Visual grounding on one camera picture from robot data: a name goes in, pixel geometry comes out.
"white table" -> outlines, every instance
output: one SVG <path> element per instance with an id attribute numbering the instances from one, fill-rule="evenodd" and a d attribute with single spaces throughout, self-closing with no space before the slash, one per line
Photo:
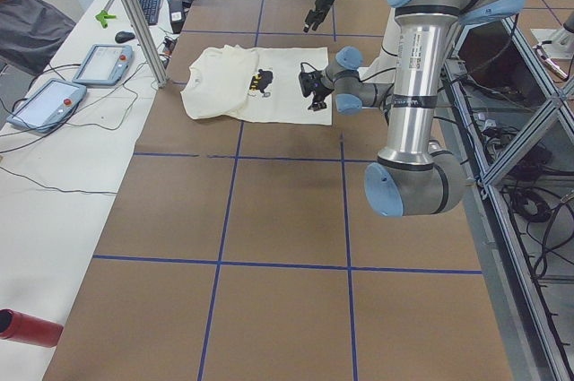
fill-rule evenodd
<path id="1" fill-rule="evenodd" d="M 117 18 L 109 20 L 107 29 L 101 27 L 95 15 L 107 1 L 93 2 L 53 58 L 53 66 L 81 63 L 91 45 L 114 44 L 118 31 L 133 31 L 120 0 L 109 8 L 109 13 Z M 158 25 L 150 29 L 157 46 L 165 31 L 171 33 L 165 1 Z M 135 57 L 122 81 L 145 61 L 136 40 L 128 45 L 134 48 Z M 71 79 L 76 69 L 60 73 Z M 43 75 L 34 87 L 50 77 L 57 76 Z M 118 130 L 64 126 L 28 148 L 0 154 L 4 156 L 0 166 L 47 186 L 117 192 L 157 89 L 149 66 L 144 65 L 127 87 L 136 91 L 138 98 Z M 111 89 L 88 89 L 81 108 L 100 101 L 80 110 L 70 123 L 117 126 L 135 95 L 124 88 L 110 92 Z M 15 127 L 4 126 L 0 131 L 0 152 L 38 138 L 16 132 Z M 113 202 L 114 195 L 43 190 L 0 170 L 0 306 L 65 324 Z M 54 350 L 0 341 L 0 379 L 40 380 Z"/>

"green clip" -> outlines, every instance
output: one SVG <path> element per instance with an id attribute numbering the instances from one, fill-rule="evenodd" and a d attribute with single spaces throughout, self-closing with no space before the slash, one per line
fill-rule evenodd
<path id="1" fill-rule="evenodd" d="M 116 15 L 110 15 L 108 11 L 101 11 L 96 15 L 96 20 L 100 22 L 101 26 L 104 29 L 107 29 L 108 27 L 108 22 L 106 20 L 114 20 L 114 19 L 116 19 Z"/>

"computer mouse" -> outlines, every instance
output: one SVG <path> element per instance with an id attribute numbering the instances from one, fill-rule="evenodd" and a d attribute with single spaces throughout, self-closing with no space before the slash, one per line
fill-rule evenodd
<path id="1" fill-rule="evenodd" d="M 116 34 L 116 43 L 126 43 L 131 39 L 135 39 L 135 34 L 129 31 L 119 31 Z"/>

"person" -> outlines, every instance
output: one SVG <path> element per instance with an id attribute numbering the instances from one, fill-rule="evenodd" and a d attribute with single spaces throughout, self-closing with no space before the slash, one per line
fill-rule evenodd
<path id="1" fill-rule="evenodd" d="M 43 0 L 0 0 L 0 60 L 41 74 L 74 25 Z"/>

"keyboard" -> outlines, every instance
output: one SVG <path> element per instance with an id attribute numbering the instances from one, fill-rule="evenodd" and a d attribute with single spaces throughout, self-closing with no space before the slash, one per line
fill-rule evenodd
<path id="1" fill-rule="evenodd" d="M 148 25 L 158 23 L 160 17 L 161 0 L 138 0 L 142 6 L 143 16 Z"/>

